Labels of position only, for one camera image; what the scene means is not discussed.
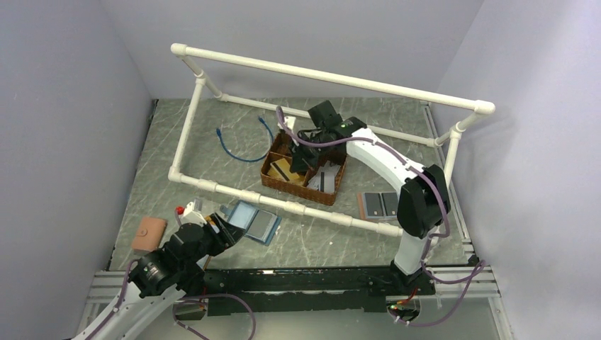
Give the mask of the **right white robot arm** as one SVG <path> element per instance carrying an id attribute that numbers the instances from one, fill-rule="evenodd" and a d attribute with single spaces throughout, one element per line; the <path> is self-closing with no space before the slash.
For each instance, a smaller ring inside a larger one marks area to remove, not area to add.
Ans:
<path id="1" fill-rule="evenodd" d="M 276 117 L 292 139 L 294 171 L 307 171 L 326 154 L 339 151 L 359 160 L 385 179 L 395 190 L 395 216 L 402 230 L 400 245 L 391 262 L 391 286 L 407 294 L 417 286 L 425 269 L 425 258 L 435 237 L 448 237 L 449 193 L 443 168 L 424 166 L 382 141 L 356 117 L 343 119 L 329 101 L 309 110 L 313 129 L 290 129 L 282 108 Z"/>

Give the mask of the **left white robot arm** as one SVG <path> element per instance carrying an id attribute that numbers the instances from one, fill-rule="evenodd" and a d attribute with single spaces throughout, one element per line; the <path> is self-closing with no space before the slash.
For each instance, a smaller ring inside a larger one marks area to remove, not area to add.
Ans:
<path id="1" fill-rule="evenodd" d="M 236 245 L 245 229 L 213 213 L 182 224 L 160 248 L 132 261 L 119 293 L 77 339 L 135 339 L 167 308 L 203 292 L 198 262 Z"/>

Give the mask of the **blue card holder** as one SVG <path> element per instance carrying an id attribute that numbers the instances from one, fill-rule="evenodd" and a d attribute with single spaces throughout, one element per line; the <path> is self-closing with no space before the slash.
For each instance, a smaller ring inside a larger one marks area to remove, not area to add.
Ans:
<path id="1" fill-rule="evenodd" d="M 265 246 L 270 245 L 281 224 L 280 216 L 243 200 L 237 201 L 232 208 L 221 205 L 220 211 L 228 223 L 244 229 L 247 238 Z"/>

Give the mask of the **dark grey credit card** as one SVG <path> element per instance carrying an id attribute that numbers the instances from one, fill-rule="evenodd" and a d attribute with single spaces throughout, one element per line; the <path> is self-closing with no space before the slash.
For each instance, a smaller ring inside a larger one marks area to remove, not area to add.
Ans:
<path id="1" fill-rule="evenodd" d="M 261 242 L 265 242 L 276 224 L 277 216 L 271 212 L 259 210 L 251 221 L 247 236 Z"/>

